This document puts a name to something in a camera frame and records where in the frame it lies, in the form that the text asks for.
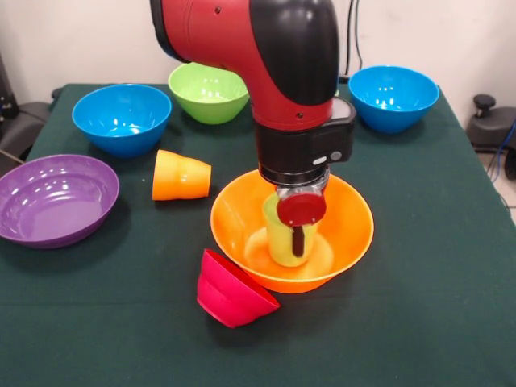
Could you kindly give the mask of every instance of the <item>plastic bowl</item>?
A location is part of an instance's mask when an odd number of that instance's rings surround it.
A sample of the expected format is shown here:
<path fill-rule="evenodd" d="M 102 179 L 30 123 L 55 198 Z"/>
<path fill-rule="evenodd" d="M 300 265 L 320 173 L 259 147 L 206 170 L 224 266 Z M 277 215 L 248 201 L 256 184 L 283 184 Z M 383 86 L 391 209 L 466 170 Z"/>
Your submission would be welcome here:
<path fill-rule="evenodd" d="M 182 64 L 169 77 L 169 88 L 193 119 L 208 125 L 231 121 L 249 100 L 242 78 L 198 63 Z"/>
<path fill-rule="evenodd" d="M 0 236 L 62 248 L 97 230 L 119 195 L 116 173 L 88 156 L 43 157 L 0 179 Z"/>
<path fill-rule="evenodd" d="M 408 129 L 439 99 L 439 87 L 429 77 L 396 66 L 360 70 L 349 80 L 349 91 L 357 114 L 383 133 Z"/>
<path fill-rule="evenodd" d="M 260 285 L 279 293 L 308 292 L 349 269 L 368 250 L 374 228 L 371 210 L 353 187 L 331 175 L 325 191 L 328 210 L 318 227 L 320 240 L 314 242 L 319 250 L 330 249 L 330 259 L 309 258 L 302 266 L 286 268 L 270 258 L 267 246 L 249 256 L 249 241 L 264 233 L 263 206 L 273 193 L 274 186 L 255 170 L 227 185 L 211 210 L 215 241 Z"/>
<path fill-rule="evenodd" d="M 146 85 L 112 85 L 83 97 L 73 108 L 75 125 L 95 146 L 129 158 L 150 152 L 172 113 L 169 96 Z"/>
<path fill-rule="evenodd" d="M 230 328 L 252 323 L 280 307 L 267 290 L 211 250 L 202 256 L 197 300 L 202 309 Z"/>

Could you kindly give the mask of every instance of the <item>pink bowl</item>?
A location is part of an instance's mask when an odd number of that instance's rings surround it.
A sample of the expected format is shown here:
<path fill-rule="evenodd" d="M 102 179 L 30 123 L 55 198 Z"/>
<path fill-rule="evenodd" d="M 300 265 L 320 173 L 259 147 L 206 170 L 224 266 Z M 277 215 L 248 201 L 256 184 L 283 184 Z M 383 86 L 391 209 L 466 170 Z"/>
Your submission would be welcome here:
<path fill-rule="evenodd" d="M 230 328 L 252 323 L 280 307 L 267 290 L 211 250 L 205 250 L 202 255 L 198 303 Z"/>

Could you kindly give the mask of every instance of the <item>plastic cup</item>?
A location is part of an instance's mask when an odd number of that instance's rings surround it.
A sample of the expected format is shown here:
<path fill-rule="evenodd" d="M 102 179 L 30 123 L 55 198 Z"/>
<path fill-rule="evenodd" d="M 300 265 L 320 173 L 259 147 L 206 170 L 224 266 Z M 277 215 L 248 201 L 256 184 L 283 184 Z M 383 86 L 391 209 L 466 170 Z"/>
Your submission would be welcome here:
<path fill-rule="evenodd" d="M 198 199 L 210 193 L 211 166 L 200 160 L 159 150 L 152 200 Z"/>
<path fill-rule="evenodd" d="M 252 323 L 280 307 L 244 271 L 207 249 L 202 255 L 197 289 L 197 301 L 202 309 L 230 328 Z"/>
<path fill-rule="evenodd" d="M 274 193 L 269 196 L 264 204 L 265 226 L 268 236 L 268 250 L 271 258 L 281 266 L 295 268 L 308 261 L 314 246 L 314 237 L 317 233 L 318 223 L 303 226 L 305 235 L 302 256 L 295 256 L 292 251 L 293 229 L 281 222 L 277 216 L 277 203 L 279 197 Z"/>

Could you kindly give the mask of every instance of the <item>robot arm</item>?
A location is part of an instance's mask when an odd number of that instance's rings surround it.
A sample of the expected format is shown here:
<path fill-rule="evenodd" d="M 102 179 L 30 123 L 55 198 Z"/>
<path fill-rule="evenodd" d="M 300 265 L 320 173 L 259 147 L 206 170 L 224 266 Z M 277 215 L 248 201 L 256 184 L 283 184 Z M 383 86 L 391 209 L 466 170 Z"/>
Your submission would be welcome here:
<path fill-rule="evenodd" d="M 328 164 L 352 152 L 355 113 L 334 98 L 339 29 L 331 0 L 151 0 L 172 57 L 239 74 L 248 87 L 260 173 L 292 227 L 319 221 Z"/>

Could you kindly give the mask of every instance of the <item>table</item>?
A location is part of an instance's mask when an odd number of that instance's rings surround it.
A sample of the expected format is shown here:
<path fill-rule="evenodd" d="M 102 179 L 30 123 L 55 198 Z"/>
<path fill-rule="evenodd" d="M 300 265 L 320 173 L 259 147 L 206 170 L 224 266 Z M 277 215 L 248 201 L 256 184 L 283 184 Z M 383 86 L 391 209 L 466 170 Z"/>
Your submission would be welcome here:
<path fill-rule="evenodd" d="M 516 232 L 444 96 L 402 135 L 358 122 L 351 160 L 333 166 L 374 213 L 366 256 L 229 330 L 195 288 L 203 249 L 216 248 L 214 198 L 256 168 L 249 106 L 205 127 L 174 103 L 160 147 L 212 164 L 213 187 L 206 199 L 154 203 L 156 150 L 117 160 L 73 125 L 74 104 L 99 86 L 64 88 L 30 158 L 104 160 L 120 198 L 76 246 L 0 241 L 0 385 L 516 385 Z"/>

